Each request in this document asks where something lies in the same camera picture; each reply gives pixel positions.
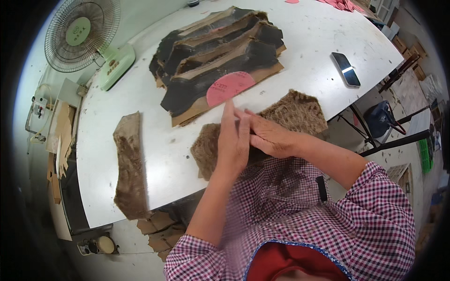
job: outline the pink checkered shirt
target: pink checkered shirt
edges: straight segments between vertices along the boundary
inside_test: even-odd
[[[350,280],[399,280],[414,261],[414,218],[401,188],[374,162],[347,192],[322,203],[322,171],[299,158],[269,158],[235,183],[219,247],[190,235],[167,257],[167,280],[246,280],[267,242],[310,247]]]

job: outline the electrical outlet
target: electrical outlet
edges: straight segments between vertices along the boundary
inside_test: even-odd
[[[45,98],[36,98],[33,104],[33,114],[37,115],[37,118],[45,116],[45,107],[47,106],[47,100]]]

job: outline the black smartphone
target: black smartphone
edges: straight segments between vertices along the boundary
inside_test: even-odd
[[[341,53],[331,53],[331,57],[333,58],[336,66],[339,68],[340,73],[344,77],[344,82],[347,86],[353,88],[359,88],[361,86],[358,77],[356,76],[355,70],[348,62],[347,57]]]

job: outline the sleeve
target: sleeve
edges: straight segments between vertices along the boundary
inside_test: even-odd
[[[392,182],[383,167],[371,161],[345,196],[353,204],[393,222],[413,234],[411,204],[400,186]]]
[[[184,234],[164,265],[166,280],[220,280],[225,254],[213,244]]]
[[[358,280],[401,280],[415,253],[413,211],[400,186],[374,162],[342,200],[355,227],[349,263]]]

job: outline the woman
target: woman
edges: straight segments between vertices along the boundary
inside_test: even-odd
[[[273,157],[244,169],[249,145]],[[348,190],[344,199],[320,194],[324,173]],[[168,280],[399,280],[414,261],[414,234],[411,206],[382,167],[228,101],[216,169],[164,273]]]

